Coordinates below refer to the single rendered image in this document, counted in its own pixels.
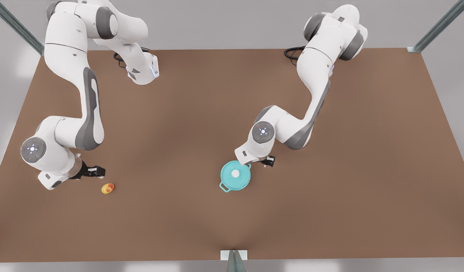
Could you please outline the silver frame post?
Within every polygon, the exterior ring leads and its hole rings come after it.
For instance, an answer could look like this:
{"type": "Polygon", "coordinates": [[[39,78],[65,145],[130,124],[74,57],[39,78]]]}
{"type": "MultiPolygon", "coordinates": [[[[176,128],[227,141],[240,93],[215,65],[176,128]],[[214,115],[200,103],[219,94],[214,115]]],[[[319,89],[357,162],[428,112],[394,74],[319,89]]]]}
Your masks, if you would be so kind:
{"type": "Polygon", "coordinates": [[[43,56],[43,44],[1,2],[0,18],[5,21],[27,44],[43,56]]]}
{"type": "Polygon", "coordinates": [[[414,45],[407,47],[407,52],[421,53],[439,34],[441,34],[462,12],[464,11],[464,0],[457,0],[448,12],[414,45]]]}
{"type": "Polygon", "coordinates": [[[247,272],[244,260],[248,259],[247,250],[221,250],[220,260],[227,261],[227,272],[247,272]]]}

